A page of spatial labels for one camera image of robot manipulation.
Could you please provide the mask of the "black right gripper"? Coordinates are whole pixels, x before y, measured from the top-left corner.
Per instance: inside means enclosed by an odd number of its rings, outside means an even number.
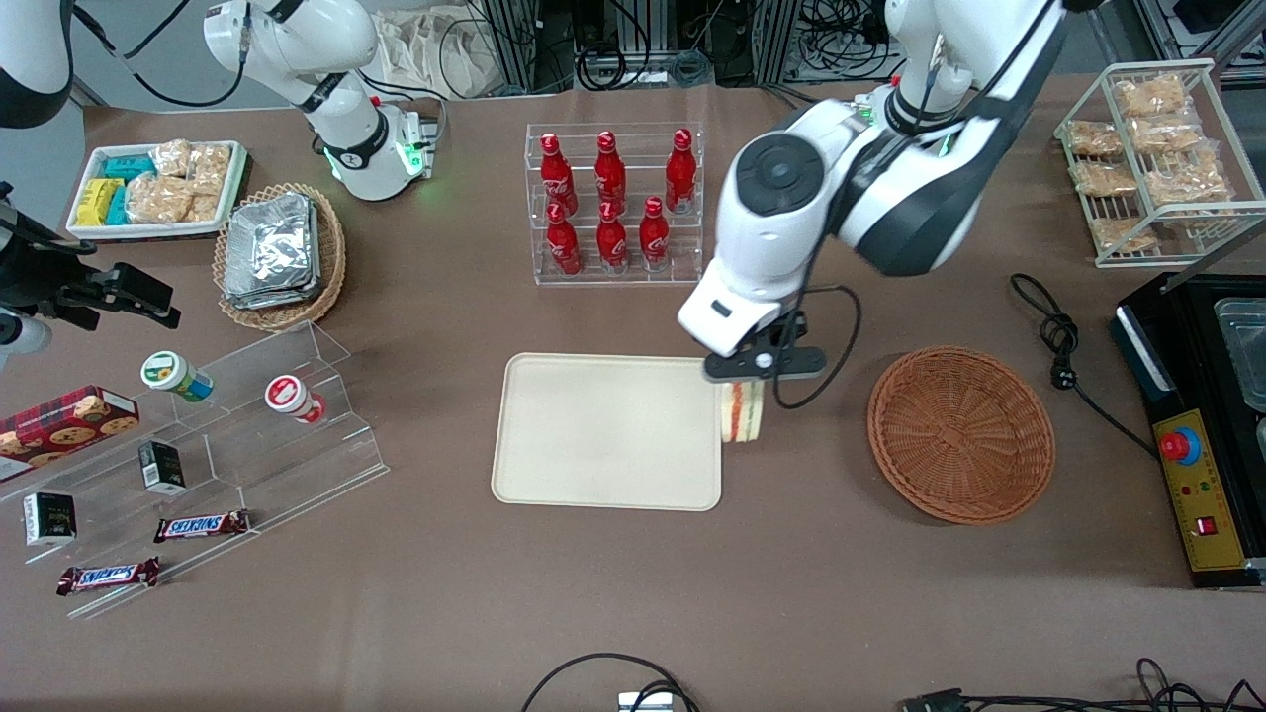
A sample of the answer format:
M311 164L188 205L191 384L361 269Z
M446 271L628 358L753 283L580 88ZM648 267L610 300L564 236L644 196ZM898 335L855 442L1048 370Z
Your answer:
M96 329L100 321L97 310L63 300L66 289L87 288L97 270L81 258L97 247L85 239L63 239L32 220L13 207L11 191L9 182L1 185L3 366L15 355L46 351L51 328L44 321L67 321L80 329Z

